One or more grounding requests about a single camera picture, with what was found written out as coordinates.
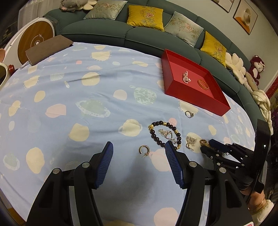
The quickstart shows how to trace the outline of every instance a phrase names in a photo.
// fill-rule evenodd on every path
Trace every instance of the beaded bracelet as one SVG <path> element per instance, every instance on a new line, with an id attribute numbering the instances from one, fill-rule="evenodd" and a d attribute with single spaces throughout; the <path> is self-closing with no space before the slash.
<path id="1" fill-rule="evenodd" d="M 159 138 L 156 136 L 155 131 L 153 129 L 155 126 L 159 126 L 159 125 L 167 126 L 167 127 L 169 127 L 169 129 L 172 129 L 174 131 L 174 133 L 177 136 L 177 147 L 175 147 L 175 149 L 176 150 L 179 149 L 181 147 L 181 143 L 182 143 L 182 141 L 181 141 L 182 138 L 180 136 L 180 133 L 178 132 L 178 130 L 175 126 L 171 125 L 168 122 L 157 121 L 157 122 L 153 122 L 152 124 L 149 125 L 148 128 L 150 130 L 151 137 L 154 139 L 154 141 L 156 141 L 157 144 L 160 145 L 161 147 L 163 147 L 163 148 L 165 147 L 165 143 L 162 143 L 162 141 L 159 140 Z"/>

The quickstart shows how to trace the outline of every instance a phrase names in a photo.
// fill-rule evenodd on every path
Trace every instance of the sofa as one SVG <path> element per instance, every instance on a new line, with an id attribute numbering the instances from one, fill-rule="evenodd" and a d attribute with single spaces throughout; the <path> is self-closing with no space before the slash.
<path id="1" fill-rule="evenodd" d="M 169 49 L 196 62 L 208 69 L 222 91 L 246 111 L 253 128 L 256 129 L 257 119 L 264 120 L 264 118 L 248 90 L 235 80 L 221 63 L 200 50 L 204 42 L 205 31 L 208 31 L 226 47 L 230 54 L 236 53 L 242 58 L 244 67 L 248 70 L 251 63 L 228 37 L 202 17 L 166 0 L 127 1 L 115 20 L 83 20 L 88 11 L 80 10 L 72 13 L 61 11 L 60 9 L 51 10 L 44 17 L 52 22 L 56 35 L 63 35 L 75 42 L 126 47 L 157 57 L 161 57 L 164 50 Z M 170 21 L 174 11 L 177 11 L 199 24 L 204 30 L 193 48 L 169 33 L 146 27 L 132 27 L 126 24 L 129 5 L 151 6 L 163 9 L 164 26 Z"/>

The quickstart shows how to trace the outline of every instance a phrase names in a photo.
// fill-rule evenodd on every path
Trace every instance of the framed artwork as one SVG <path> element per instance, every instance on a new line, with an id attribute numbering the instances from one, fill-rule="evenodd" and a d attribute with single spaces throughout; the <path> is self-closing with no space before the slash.
<path id="1" fill-rule="evenodd" d="M 245 0 L 241 0 L 234 14 L 234 19 L 248 34 L 251 33 L 257 18 L 258 14 L 252 7 Z"/>
<path id="2" fill-rule="evenodd" d="M 212 1 L 214 1 L 217 5 L 222 7 L 227 12 L 230 11 L 230 9 L 234 3 L 234 0 L 212 0 Z"/>

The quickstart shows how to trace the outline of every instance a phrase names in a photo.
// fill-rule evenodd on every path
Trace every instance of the hand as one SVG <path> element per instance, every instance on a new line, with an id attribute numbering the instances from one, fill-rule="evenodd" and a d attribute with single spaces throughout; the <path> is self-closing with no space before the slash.
<path id="1" fill-rule="evenodd" d="M 240 192 L 244 195 L 249 195 L 251 192 L 251 188 L 249 187 L 246 190 Z M 249 208 L 249 210 L 254 210 L 259 206 L 264 206 L 265 204 L 266 204 L 266 200 L 265 200 L 264 191 L 262 191 L 261 194 L 253 191 L 251 194 L 250 201 L 247 204 L 247 207 Z"/>

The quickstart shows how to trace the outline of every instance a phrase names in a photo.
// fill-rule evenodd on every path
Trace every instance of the red tray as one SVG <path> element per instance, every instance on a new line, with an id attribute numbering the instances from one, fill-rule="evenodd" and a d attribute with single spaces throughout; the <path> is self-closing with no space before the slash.
<path id="1" fill-rule="evenodd" d="M 165 94 L 189 102 L 219 116 L 223 116 L 230 106 L 212 74 L 195 62 L 170 50 L 165 50 L 162 57 L 162 70 Z M 183 73 L 188 71 L 191 82 L 183 82 Z M 198 85 L 198 80 L 204 80 L 208 90 Z"/>

